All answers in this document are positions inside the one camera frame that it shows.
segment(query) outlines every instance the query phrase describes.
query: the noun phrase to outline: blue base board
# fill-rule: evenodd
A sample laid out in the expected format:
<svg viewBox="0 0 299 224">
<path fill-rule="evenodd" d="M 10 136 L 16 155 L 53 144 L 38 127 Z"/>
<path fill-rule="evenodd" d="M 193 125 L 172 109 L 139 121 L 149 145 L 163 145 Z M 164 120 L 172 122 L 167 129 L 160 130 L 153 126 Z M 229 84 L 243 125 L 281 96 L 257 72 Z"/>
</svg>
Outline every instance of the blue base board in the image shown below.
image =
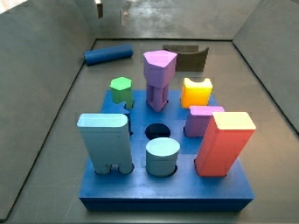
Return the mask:
<svg viewBox="0 0 299 224">
<path fill-rule="evenodd" d="M 159 211 L 240 211 L 253 199 L 248 179 L 239 160 L 224 178 L 197 176 L 193 159 L 201 137 L 188 138 L 183 126 L 188 109 L 180 107 L 180 91 L 169 91 L 163 112 L 155 112 L 145 103 L 145 91 L 133 92 L 135 107 L 130 110 L 132 157 L 135 170 L 122 175 L 116 167 L 108 175 L 97 175 L 90 161 L 86 164 L 78 198 L 88 210 L 159 210 Z M 102 109 L 110 107 L 106 91 Z M 209 105 L 216 106 L 213 96 Z M 157 178 L 145 171 L 145 127 L 163 123 L 171 129 L 171 138 L 180 143 L 176 173 Z"/>
</svg>

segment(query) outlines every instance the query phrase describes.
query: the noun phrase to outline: blue cylinder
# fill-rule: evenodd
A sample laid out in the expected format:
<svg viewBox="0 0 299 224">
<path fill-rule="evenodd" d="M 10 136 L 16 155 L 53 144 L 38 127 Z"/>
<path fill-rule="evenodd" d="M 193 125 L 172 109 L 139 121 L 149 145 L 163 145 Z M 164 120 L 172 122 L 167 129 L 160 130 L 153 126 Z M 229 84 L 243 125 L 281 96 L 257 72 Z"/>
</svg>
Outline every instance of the blue cylinder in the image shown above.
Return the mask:
<svg viewBox="0 0 299 224">
<path fill-rule="evenodd" d="M 84 59 L 86 65 L 94 65 L 110 60 L 120 60 L 129 58 L 133 55 L 133 49 L 130 45 L 117 45 L 108 48 L 97 49 L 84 52 Z"/>
</svg>

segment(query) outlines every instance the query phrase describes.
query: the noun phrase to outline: cyan cylinder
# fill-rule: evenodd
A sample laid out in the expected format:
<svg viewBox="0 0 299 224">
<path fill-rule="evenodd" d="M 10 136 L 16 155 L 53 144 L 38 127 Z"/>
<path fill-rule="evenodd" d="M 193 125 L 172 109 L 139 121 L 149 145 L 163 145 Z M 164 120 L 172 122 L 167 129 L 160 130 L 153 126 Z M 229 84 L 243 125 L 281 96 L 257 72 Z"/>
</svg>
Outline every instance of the cyan cylinder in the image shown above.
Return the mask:
<svg viewBox="0 0 299 224">
<path fill-rule="evenodd" d="M 156 177 L 175 172 L 180 144 L 169 137 L 157 137 L 145 145 L 145 170 Z"/>
<path fill-rule="evenodd" d="M 129 58 L 133 55 L 130 45 L 117 45 L 108 48 L 84 52 L 84 59 L 88 66 L 110 61 Z"/>
</svg>

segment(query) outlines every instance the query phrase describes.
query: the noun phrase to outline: block top face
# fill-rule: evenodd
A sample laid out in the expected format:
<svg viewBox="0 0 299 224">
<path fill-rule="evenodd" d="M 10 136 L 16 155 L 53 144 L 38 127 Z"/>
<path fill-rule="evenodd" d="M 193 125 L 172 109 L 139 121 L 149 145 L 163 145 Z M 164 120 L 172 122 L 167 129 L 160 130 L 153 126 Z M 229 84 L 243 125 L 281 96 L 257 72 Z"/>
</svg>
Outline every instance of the block top face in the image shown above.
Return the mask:
<svg viewBox="0 0 299 224">
<path fill-rule="evenodd" d="M 109 87 L 116 90 L 130 88 L 130 86 L 132 86 L 132 81 L 125 77 L 118 77 L 113 79 L 109 83 Z"/>
<path fill-rule="evenodd" d="M 144 53 L 144 58 L 147 62 L 157 67 L 167 67 L 171 61 L 176 58 L 176 56 L 177 53 L 167 52 L 164 50 Z"/>
<path fill-rule="evenodd" d="M 121 114 L 81 114 L 80 128 L 118 128 L 126 124 L 126 116 Z"/>
<path fill-rule="evenodd" d="M 173 155 L 180 149 L 180 144 L 169 137 L 157 137 L 145 145 L 145 150 L 157 157 Z"/>
<path fill-rule="evenodd" d="M 187 88 L 212 88 L 211 79 L 204 79 L 203 82 L 195 82 L 189 78 L 184 78 L 183 84 Z"/>
<path fill-rule="evenodd" d="M 220 106 L 189 106 L 192 116 L 211 116 L 212 112 L 224 112 Z"/>
<path fill-rule="evenodd" d="M 220 130 L 256 129 L 247 112 L 213 112 L 212 116 Z"/>
</svg>

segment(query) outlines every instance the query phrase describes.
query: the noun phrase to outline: toy block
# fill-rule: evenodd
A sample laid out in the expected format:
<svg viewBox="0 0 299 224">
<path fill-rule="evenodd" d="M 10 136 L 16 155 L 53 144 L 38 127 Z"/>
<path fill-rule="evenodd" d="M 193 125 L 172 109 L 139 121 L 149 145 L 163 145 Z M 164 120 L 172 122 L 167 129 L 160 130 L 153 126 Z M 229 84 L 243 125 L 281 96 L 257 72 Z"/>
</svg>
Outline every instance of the toy block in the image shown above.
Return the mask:
<svg viewBox="0 0 299 224">
<path fill-rule="evenodd" d="M 118 77 L 110 81 L 109 88 L 113 103 L 125 102 L 125 108 L 130 109 L 133 107 L 132 81 L 125 77 Z"/>
<path fill-rule="evenodd" d="M 187 109 L 189 106 L 207 106 L 211 98 L 211 79 L 203 82 L 193 82 L 188 78 L 183 79 L 181 86 L 181 107 Z"/>
<path fill-rule="evenodd" d="M 108 174 L 110 165 L 128 174 L 133 170 L 126 117 L 121 114 L 81 114 L 78 132 L 97 174 Z"/>
<path fill-rule="evenodd" d="M 156 177 L 175 173 L 180 144 L 169 137 L 157 137 L 145 145 L 145 170 Z"/>
<path fill-rule="evenodd" d="M 203 137 L 212 112 L 224 112 L 220 106 L 189 106 L 189 114 L 183 128 L 187 137 Z"/>
<path fill-rule="evenodd" d="M 175 75 L 176 53 L 155 51 L 144 53 L 145 101 L 156 112 L 164 108 L 169 81 Z"/>
<path fill-rule="evenodd" d="M 201 72 L 209 48 L 199 51 L 197 45 L 164 45 L 163 49 L 177 53 L 176 72 Z"/>
<path fill-rule="evenodd" d="M 195 158 L 201 177 L 225 177 L 256 126 L 247 112 L 213 112 Z"/>
<path fill-rule="evenodd" d="M 86 65 L 90 66 L 110 60 L 129 58 L 132 55 L 133 49 L 130 45 L 116 45 L 84 52 L 84 60 Z"/>
</svg>

